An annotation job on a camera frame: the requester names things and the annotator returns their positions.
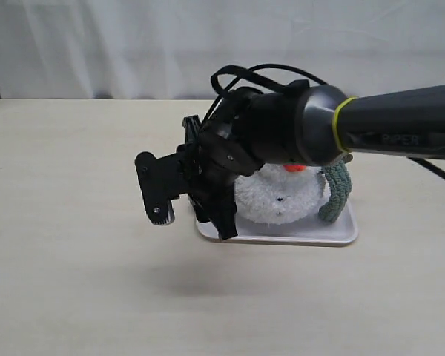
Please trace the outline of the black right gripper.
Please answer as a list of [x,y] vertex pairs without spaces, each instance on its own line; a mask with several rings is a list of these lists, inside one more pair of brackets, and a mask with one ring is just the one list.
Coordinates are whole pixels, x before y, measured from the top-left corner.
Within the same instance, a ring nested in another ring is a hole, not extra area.
[[260,170],[267,159],[260,100],[262,91],[241,87],[215,107],[185,145],[188,197],[199,221],[211,222],[221,241],[237,236],[234,183]]

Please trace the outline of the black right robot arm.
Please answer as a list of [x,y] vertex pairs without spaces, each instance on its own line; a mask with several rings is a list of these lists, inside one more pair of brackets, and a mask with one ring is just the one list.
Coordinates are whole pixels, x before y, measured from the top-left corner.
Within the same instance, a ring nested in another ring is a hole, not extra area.
[[355,97],[307,81],[255,80],[212,86],[220,105],[207,116],[185,162],[196,218],[222,240],[237,235],[234,184],[268,164],[335,165],[354,153],[445,160],[445,85]]

